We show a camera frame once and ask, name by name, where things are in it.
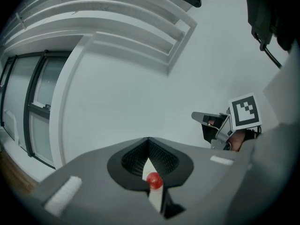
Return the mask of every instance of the brown floor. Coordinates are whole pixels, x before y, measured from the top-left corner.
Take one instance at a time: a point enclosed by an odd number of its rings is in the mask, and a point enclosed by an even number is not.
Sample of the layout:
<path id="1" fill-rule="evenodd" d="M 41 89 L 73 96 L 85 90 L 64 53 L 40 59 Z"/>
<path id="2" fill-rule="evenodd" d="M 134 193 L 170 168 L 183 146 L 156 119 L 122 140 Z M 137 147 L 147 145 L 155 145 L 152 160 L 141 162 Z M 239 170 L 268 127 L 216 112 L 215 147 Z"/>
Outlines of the brown floor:
<path id="1" fill-rule="evenodd" d="M 38 185 L 38 182 L 24 173 L 1 147 L 0 171 L 7 184 L 13 189 L 24 194 L 29 194 Z"/>

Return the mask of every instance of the frosted glass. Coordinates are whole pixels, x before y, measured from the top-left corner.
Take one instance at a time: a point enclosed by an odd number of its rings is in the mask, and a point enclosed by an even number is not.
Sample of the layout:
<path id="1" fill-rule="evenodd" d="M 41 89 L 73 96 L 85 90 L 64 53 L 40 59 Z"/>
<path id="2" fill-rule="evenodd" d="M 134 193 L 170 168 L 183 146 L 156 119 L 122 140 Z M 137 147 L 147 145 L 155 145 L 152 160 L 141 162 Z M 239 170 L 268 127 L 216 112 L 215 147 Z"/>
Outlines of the frosted glass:
<path id="1" fill-rule="evenodd" d="M 5 83 L 5 79 L 6 79 L 7 75 L 8 75 L 8 71 L 9 71 L 10 66 L 11 66 L 11 62 L 8 63 L 8 65 L 7 65 L 7 67 L 6 67 L 5 71 L 4 71 L 3 78 L 2 78 L 2 81 L 0 83 L 1 85 L 4 85 L 4 83 Z"/>
<path id="2" fill-rule="evenodd" d="M 23 128 L 24 104 L 27 88 L 39 58 L 40 57 L 17 59 L 10 75 L 4 98 L 4 110 L 9 110 L 15 116 L 19 143 L 24 149 L 26 149 Z M 15 130 L 11 118 L 8 119 L 8 116 L 4 116 L 3 121 L 5 129 L 10 131 Z"/>
<path id="3" fill-rule="evenodd" d="M 37 87 L 37 101 L 44 105 L 51 105 L 54 88 L 60 72 L 65 65 L 67 58 L 49 58 L 41 74 L 39 88 Z"/>
<path id="4" fill-rule="evenodd" d="M 50 148 L 49 120 L 35 113 L 30 113 L 30 124 L 31 144 L 34 146 L 35 155 L 45 162 L 47 160 L 53 162 Z"/>

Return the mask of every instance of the black wire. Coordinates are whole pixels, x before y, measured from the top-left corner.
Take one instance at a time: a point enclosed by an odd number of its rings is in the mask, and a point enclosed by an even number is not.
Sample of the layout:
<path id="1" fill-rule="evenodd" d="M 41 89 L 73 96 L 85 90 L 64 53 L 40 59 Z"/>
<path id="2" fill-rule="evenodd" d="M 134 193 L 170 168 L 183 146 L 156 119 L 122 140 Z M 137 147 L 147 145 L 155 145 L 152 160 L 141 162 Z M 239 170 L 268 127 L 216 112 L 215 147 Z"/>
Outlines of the black wire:
<path id="1" fill-rule="evenodd" d="M 275 65 L 280 69 L 282 65 L 277 61 L 276 58 L 270 53 L 270 51 L 265 47 L 264 52 L 268 55 L 268 57 L 275 63 Z"/>

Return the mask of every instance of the black window frame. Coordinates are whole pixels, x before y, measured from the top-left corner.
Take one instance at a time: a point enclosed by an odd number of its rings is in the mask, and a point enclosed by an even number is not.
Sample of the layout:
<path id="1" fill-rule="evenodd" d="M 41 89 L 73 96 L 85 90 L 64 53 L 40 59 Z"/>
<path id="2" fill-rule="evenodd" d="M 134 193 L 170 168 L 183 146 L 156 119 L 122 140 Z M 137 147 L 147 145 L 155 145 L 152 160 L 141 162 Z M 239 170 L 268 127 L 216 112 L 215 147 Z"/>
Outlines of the black window frame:
<path id="1" fill-rule="evenodd" d="M 31 53 L 26 53 L 26 54 L 22 54 L 22 55 L 16 55 L 14 57 L 10 57 L 8 58 L 1 77 L 0 77 L 0 82 L 4 76 L 4 72 L 8 67 L 8 64 L 10 62 L 12 62 L 11 66 L 9 67 L 9 71 L 7 73 L 7 77 L 5 79 L 5 82 L 3 84 L 3 86 L 0 86 L 0 92 L 2 92 L 2 97 L 1 97 L 1 104 L 0 104 L 0 125 L 1 127 L 4 128 L 4 121 L 3 121 L 3 109 L 4 109 L 4 98 L 5 98 L 5 93 L 6 93 L 6 88 L 8 85 L 8 81 L 9 78 L 11 76 L 12 70 L 14 68 L 15 62 L 18 58 L 28 58 L 28 57 L 37 57 L 40 56 L 34 70 L 32 73 L 32 76 L 30 78 L 30 82 L 27 88 L 27 92 L 26 92 L 26 97 L 25 97 L 25 101 L 24 101 L 24 112 L 23 112 L 23 132 L 24 132 L 24 138 L 25 138 L 25 146 L 26 146 L 26 150 L 27 150 L 27 154 L 29 157 L 34 157 L 35 159 L 37 159 L 38 161 L 40 161 L 41 163 L 55 169 L 54 166 L 46 163 L 45 161 L 41 160 L 40 158 L 38 158 L 34 151 L 33 151 L 33 147 L 32 147 L 32 143 L 31 143 L 31 139 L 30 139 L 30 113 L 34 113 L 37 114 L 40 117 L 46 118 L 49 120 L 50 118 L 50 111 L 51 111 L 51 107 L 49 105 L 45 105 L 43 108 L 36 106 L 33 104 L 34 101 L 34 95 L 36 92 L 36 88 L 37 88 L 37 84 L 38 84 L 38 80 L 40 78 L 41 72 L 43 70 L 43 67 L 45 65 L 45 62 L 48 58 L 68 58 L 71 54 L 71 51 L 48 51 L 48 50 L 44 50 L 43 52 L 31 52 Z"/>

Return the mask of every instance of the red ball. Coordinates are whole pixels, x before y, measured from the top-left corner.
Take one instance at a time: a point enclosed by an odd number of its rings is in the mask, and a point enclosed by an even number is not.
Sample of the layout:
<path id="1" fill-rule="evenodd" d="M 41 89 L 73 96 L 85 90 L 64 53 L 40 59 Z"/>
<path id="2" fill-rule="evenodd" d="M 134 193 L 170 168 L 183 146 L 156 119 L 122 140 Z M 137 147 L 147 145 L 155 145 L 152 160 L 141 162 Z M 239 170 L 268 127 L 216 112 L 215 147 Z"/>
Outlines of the red ball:
<path id="1" fill-rule="evenodd" d="M 158 189 L 163 185 L 163 180 L 157 172 L 149 173 L 146 181 L 150 184 L 150 188 Z"/>

